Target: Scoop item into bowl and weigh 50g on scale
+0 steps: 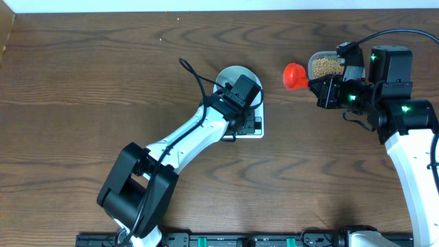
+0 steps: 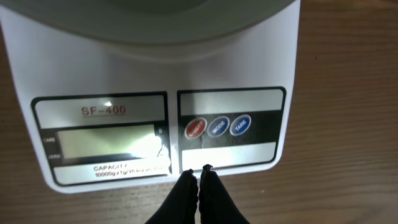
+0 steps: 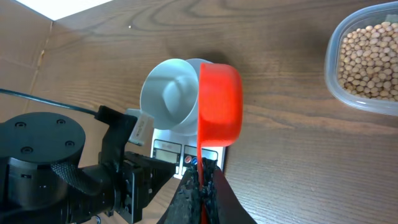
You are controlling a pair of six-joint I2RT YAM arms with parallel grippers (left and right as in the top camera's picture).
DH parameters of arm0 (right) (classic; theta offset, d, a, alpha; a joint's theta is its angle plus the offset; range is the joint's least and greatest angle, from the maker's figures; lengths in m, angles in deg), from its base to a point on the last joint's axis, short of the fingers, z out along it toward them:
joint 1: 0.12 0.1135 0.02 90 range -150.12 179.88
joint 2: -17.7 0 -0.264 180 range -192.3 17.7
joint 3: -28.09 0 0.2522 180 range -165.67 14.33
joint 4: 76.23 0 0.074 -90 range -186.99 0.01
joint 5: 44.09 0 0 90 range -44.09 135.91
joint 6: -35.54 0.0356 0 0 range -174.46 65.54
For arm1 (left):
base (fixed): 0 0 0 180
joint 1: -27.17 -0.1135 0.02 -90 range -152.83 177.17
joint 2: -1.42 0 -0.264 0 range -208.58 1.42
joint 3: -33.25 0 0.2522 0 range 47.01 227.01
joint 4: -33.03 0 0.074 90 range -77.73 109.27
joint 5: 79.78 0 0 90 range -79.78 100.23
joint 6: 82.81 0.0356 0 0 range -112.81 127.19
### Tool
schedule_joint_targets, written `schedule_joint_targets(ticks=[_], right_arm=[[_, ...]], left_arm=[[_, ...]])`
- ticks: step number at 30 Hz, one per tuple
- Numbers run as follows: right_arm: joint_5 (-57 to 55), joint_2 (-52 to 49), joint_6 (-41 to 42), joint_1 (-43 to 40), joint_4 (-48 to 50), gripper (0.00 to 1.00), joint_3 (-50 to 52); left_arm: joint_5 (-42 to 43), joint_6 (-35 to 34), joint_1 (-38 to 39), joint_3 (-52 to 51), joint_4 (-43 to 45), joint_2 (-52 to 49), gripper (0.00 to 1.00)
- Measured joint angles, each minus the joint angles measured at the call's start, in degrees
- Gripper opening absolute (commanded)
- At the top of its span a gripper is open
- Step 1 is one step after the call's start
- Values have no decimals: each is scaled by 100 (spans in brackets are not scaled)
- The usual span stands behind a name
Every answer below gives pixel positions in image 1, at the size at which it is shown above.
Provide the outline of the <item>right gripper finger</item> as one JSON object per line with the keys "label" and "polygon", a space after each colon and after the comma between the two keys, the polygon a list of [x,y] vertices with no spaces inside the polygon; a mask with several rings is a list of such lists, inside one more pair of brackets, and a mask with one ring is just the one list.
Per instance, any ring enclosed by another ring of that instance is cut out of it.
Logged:
{"label": "right gripper finger", "polygon": [[322,76],[320,78],[315,78],[309,81],[308,86],[323,84],[324,82],[327,82],[329,79],[330,79],[329,75]]}
{"label": "right gripper finger", "polygon": [[323,84],[310,84],[309,90],[319,99],[324,99],[324,85]]}

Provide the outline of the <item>red plastic measuring scoop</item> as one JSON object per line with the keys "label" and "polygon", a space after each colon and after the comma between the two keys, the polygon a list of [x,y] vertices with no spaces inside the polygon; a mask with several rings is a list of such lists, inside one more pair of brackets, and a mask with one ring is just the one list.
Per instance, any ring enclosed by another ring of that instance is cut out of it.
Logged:
{"label": "red plastic measuring scoop", "polygon": [[307,89],[309,80],[305,68],[296,63],[289,63],[283,72],[283,84],[286,89]]}

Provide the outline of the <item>grey round bowl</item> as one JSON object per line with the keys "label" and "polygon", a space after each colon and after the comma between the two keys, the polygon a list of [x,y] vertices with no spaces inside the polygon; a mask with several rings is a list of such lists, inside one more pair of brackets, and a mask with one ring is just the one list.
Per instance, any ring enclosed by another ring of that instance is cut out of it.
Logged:
{"label": "grey round bowl", "polygon": [[225,87],[227,82],[233,86],[241,75],[245,75],[246,77],[256,82],[261,88],[263,88],[261,81],[256,73],[254,73],[247,67],[238,65],[229,66],[223,69],[217,76],[216,82],[223,87]]}

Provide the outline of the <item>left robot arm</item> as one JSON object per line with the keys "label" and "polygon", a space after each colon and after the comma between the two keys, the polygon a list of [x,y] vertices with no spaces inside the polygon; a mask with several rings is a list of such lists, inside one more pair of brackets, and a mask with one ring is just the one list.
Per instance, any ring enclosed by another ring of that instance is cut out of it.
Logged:
{"label": "left robot arm", "polygon": [[98,196],[97,203],[120,225],[114,246],[157,246],[158,228],[180,172],[205,148],[222,138],[232,139],[230,122],[216,98],[200,106],[189,121],[164,139],[141,146],[130,143],[117,157]]}

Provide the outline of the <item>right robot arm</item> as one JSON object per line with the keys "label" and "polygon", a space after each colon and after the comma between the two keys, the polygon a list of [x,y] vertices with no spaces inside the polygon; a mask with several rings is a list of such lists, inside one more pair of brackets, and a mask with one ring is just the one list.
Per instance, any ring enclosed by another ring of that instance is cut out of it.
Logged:
{"label": "right robot arm", "polygon": [[365,114],[364,128],[377,132],[399,176],[412,223],[414,246],[438,245],[438,118],[426,99],[412,98],[412,52],[407,47],[372,48],[364,73],[362,50],[339,53],[341,75],[308,81],[325,109]]}

